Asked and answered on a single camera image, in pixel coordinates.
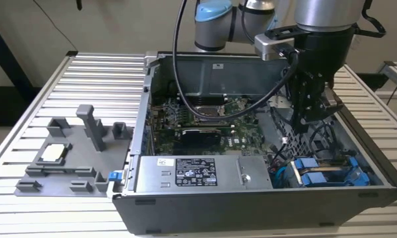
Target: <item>circuit board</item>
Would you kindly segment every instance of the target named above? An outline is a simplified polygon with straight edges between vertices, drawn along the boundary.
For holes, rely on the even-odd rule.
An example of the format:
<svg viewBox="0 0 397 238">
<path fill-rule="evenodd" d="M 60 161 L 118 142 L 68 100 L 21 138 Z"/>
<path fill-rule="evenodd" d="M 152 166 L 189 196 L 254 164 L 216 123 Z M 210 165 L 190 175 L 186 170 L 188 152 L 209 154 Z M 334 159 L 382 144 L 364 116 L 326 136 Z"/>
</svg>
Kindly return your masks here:
<svg viewBox="0 0 397 238">
<path fill-rule="evenodd" d="M 220 106 L 196 110 L 209 116 L 229 115 L 248 106 L 248 99 L 225 98 Z M 232 121 L 198 119 L 176 99 L 152 107 L 154 155 L 266 155 L 270 152 L 253 114 Z"/>
</svg>

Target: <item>blue tab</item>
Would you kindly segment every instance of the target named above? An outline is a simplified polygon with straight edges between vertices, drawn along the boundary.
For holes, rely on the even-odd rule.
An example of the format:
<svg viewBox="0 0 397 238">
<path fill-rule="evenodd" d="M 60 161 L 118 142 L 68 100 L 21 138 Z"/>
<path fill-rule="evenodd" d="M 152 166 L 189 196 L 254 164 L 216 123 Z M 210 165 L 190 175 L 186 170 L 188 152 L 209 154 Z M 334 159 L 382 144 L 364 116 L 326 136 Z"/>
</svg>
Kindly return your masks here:
<svg viewBox="0 0 397 238">
<path fill-rule="evenodd" d="M 196 21 L 210 21 L 224 16 L 232 9 L 230 0 L 212 0 L 198 4 L 196 12 Z"/>
<path fill-rule="evenodd" d="M 314 158 L 298 158 L 297 160 L 301 161 L 304 168 L 314 168 L 318 167 L 317 161 Z"/>
<path fill-rule="evenodd" d="M 108 180 L 114 182 L 121 182 L 121 173 L 120 172 L 110 172 L 108 174 Z"/>
</svg>

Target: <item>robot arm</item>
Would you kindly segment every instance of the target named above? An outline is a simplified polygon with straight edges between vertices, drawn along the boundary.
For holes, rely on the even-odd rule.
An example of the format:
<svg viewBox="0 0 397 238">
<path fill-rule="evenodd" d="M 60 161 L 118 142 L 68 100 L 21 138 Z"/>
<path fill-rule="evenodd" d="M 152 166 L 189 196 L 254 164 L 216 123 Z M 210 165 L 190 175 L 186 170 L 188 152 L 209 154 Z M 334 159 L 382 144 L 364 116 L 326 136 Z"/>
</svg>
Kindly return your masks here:
<svg viewBox="0 0 397 238">
<path fill-rule="evenodd" d="M 298 54 L 296 76 L 286 84 L 292 101 L 290 124 L 297 133 L 306 131 L 301 123 L 325 119 L 344 104 L 333 92 L 334 73 L 345 63 L 354 34 L 382 37 L 385 30 L 378 21 L 366 15 L 372 0 L 300 0 L 296 25 L 268 30 L 256 36 L 256 53 L 269 59 L 273 50 L 282 54 L 285 42 Z M 357 26 L 360 15 L 378 32 L 364 31 Z"/>
</svg>

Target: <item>cable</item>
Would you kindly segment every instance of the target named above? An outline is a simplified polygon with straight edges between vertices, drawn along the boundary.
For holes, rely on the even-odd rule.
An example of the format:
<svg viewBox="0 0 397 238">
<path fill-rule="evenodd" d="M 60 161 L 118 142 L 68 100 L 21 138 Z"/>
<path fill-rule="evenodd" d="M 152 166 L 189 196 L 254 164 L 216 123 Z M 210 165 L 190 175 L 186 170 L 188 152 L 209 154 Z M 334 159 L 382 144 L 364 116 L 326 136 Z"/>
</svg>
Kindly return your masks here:
<svg viewBox="0 0 397 238">
<path fill-rule="evenodd" d="M 276 155 L 274 155 L 274 157 L 273 157 L 272 161 L 274 161 L 274 160 L 276 160 L 276 158 L 277 158 L 277 157 L 278 157 L 278 155 L 281 154 L 281 152 L 282 152 L 282 150 L 284 150 L 285 146 L 286 146 L 286 144 L 282 144 L 282 146 L 281 146 L 280 150 L 277 151 L 277 153 L 276 153 Z"/>
<path fill-rule="evenodd" d="M 194 17 L 196 17 L 196 15 L 197 15 L 197 7 L 198 7 L 198 5 L 200 5 L 200 0 L 197 0 L 197 1 L 196 1 L 196 11 L 194 11 Z"/>
<path fill-rule="evenodd" d="M 252 42 L 252 45 L 254 44 L 254 39 L 252 38 L 250 34 L 248 33 L 246 29 L 245 29 L 245 22 L 244 22 L 244 17 L 245 17 L 245 7 L 246 7 L 246 3 L 249 0 L 244 1 L 244 6 L 242 6 L 242 10 L 241 10 L 241 27 L 242 27 L 242 32 L 246 36 L 246 38 L 249 39 L 249 41 Z"/>
<path fill-rule="evenodd" d="M 253 111 L 260 106 L 262 106 L 266 103 L 266 101 L 269 100 L 269 98 L 284 87 L 284 85 L 286 84 L 288 80 L 293 77 L 293 75 L 296 73 L 296 69 L 297 69 L 297 65 L 298 65 L 298 54 L 297 54 L 297 52 L 293 52 L 292 53 L 292 58 L 293 58 L 293 60 L 292 60 L 292 66 L 290 66 L 286 74 L 284 75 L 282 79 L 280 80 L 280 82 L 277 83 L 277 85 L 274 86 L 274 88 L 269 91 L 269 93 L 252 106 L 249 106 L 246 109 L 236 112 L 234 114 L 230 114 L 230 115 L 226 115 L 226 116 L 221 116 L 221 117 L 209 117 L 209 116 L 201 114 L 200 112 L 197 112 L 194 110 L 194 106 L 192 105 L 192 103 L 185 98 L 184 92 L 181 90 L 181 83 L 180 83 L 177 49 L 178 49 L 180 26 L 181 26 L 181 20 L 182 20 L 185 5 L 186 5 L 186 0 L 182 0 L 180 11 L 178 11 L 177 22 L 176 22 L 174 33 L 173 33 L 173 48 L 172 48 L 173 73 L 174 73 L 174 80 L 176 80 L 176 84 L 177 84 L 177 88 L 178 88 L 178 92 L 180 92 L 180 98 L 182 99 L 182 102 L 184 102 L 188 110 L 192 112 L 192 114 L 194 114 L 196 117 L 198 117 L 201 119 L 206 119 L 206 120 L 228 120 L 228 119 L 233 119 L 233 118 L 237 118 L 237 117 L 242 116 L 248 112 Z"/>
<path fill-rule="evenodd" d="M 393 93 L 392 93 L 392 95 L 390 95 L 390 98 L 389 98 L 389 100 L 386 101 L 386 106 L 388 106 L 389 103 L 390 103 L 390 100 L 392 100 L 392 98 L 393 98 L 393 95 L 394 95 L 396 91 L 397 91 L 397 87 L 394 88 Z"/>
<path fill-rule="evenodd" d="M 56 26 L 52 18 L 49 17 L 49 15 L 46 14 L 45 10 L 42 9 L 41 5 L 37 3 L 36 0 L 32 0 L 34 2 L 34 4 L 38 6 L 38 8 L 41 9 L 44 15 L 46 16 L 46 18 L 50 20 L 56 30 L 60 32 L 60 34 L 66 38 L 68 42 L 70 43 L 70 45 L 73 46 L 74 50 L 78 51 L 78 49 L 76 48 L 76 46 L 73 45 L 72 41 L 69 40 L 69 38 L 66 37 L 66 35 L 61 32 L 61 30 L 58 29 L 58 27 Z"/>
</svg>

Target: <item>warning label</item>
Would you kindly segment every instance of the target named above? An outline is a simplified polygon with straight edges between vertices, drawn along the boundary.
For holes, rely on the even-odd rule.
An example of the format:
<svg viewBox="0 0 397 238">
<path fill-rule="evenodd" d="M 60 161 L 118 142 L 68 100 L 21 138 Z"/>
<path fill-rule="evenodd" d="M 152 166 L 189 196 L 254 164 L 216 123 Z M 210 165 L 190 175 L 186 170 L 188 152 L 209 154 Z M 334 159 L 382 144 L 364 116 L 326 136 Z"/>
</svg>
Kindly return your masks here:
<svg viewBox="0 0 397 238">
<path fill-rule="evenodd" d="M 177 159 L 177 186 L 217 186 L 214 159 Z"/>
</svg>

